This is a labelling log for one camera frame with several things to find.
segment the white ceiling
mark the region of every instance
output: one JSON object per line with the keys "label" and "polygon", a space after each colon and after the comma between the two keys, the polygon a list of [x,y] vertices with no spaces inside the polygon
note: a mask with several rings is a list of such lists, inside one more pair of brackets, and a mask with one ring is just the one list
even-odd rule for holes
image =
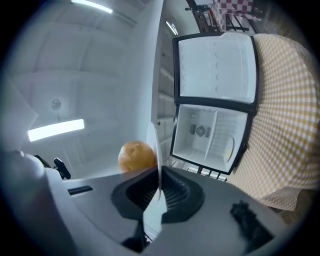
{"label": "white ceiling", "polygon": [[[155,102],[158,108],[157,117],[164,118],[158,133],[164,141],[161,148],[164,147],[165,155],[169,155],[175,114],[173,35],[165,20],[182,15],[182,18],[178,15],[175,22],[178,31],[183,31],[182,34],[192,31],[192,27],[184,28],[191,13],[186,12],[184,6],[173,3],[175,1],[167,1],[165,18],[158,14],[162,12],[163,0],[94,0],[113,9],[111,14],[69,0],[43,5],[12,47],[5,68],[5,83],[16,88],[14,92],[19,94],[14,96],[15,102],[21,102],[21,96],[25,101],[8,116],[15,116],[18,111],[20,116],[29,118],[28,122],[15,125],[18,128],[14,134],[23,138],[30,129],[76,119],[84,119],[85,129],[34,142],[25,137],[21,150],[40,155],[52,167],[53,159],[60,158],[73,179],[118,173],[120,148],[127,140],[135,138],[128,135],[128,131],[144,131],[144,124],[152,119],[144,117],[144,113],[152,112],[150,107],[144,107],[150,97],[152,106]],[[159,75],[155,78],[157,76],[150,73],[156,68],[150,67],[149,63],[156,61],[158,30],[163,28],[166,29],[160,33]],[[133,31],[139,38],[132,40]],[[132,54],[135,47],[140,55]],[[126,77],[130,69],[135,71]],[[135,77],[135,72],[142,76]],[[136,85],[129,77],[137,79]],[[158,79],[156,92],[152,89],[146,96],[155,79]],[[157,97],[158,90],[165,97]],[[56,99],[61,102],[58,111],[52,108]]]}
{"label": "white ceiling", "polygon": [[[120,61],[145,8],[138,0],[96,3],[113,13],[69,1],[46,3],[16,41],[6,68],[10,84],[37,114],[32,129],[84,119],[84,130],[32,143],[26,138],[22,146],[52,166],[61,158],[73,178],[85,176],[94,160],[102,168],[108,158],[117,159],[123,143]],[[59,111],[52,109],[55,99]]]}

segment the fridge shelf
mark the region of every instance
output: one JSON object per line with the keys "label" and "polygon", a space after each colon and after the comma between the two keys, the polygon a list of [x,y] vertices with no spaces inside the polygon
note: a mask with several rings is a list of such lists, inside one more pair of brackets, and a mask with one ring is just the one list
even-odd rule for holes
{"label": "fridge shelf", "polygon": [[[229,173],[243,143],[248,114],[211,106],[181,104],[177,112],[171,155],[210,170]],[[229,161],[227,141],[233,138]]]}

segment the white wall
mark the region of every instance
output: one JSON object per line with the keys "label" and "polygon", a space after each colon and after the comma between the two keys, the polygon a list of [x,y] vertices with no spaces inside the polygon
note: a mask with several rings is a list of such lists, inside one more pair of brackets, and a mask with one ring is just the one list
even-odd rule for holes
{"label": "white wall", "polygon": [[37,113],[29,106],[19,91],[7,78],[2,80],[0,100],[3,110],[0,119],[0,149],[4,151],[21,150],[28,130],[37,119]]}
{"label": "white wall", "polygon": [[149,123],[157,120],[165,1],[154,0],[140,13],[120,67],[123,76],[122,128],[126,141],[145,141]]}

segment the fridge fan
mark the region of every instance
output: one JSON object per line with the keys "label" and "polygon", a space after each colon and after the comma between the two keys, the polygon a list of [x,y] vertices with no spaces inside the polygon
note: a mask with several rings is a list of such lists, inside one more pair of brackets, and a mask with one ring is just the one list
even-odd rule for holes
{"label": "fridge fan", "polygon": [[206,129],[205,129],[202,125],[200,125],[200,126],[198,126],[198,127],[195,129],[195,133],[196,133],[199,137],[201,137],[201,136],[203,136],[203,135],[206,134]]}

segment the freezer compartment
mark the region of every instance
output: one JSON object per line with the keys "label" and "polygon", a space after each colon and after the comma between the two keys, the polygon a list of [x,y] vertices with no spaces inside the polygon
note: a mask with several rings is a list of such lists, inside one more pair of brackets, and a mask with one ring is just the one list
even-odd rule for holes
{"label": "freezer compartment", "polygon": [[247,118],[244,112],[181,104],[171,154],[229,173],[243,140]]}
{"label": "freezer compartment", "polygon": [[253,42],[242,33],[178,42],[179,96],[255,101],[257,66]]}

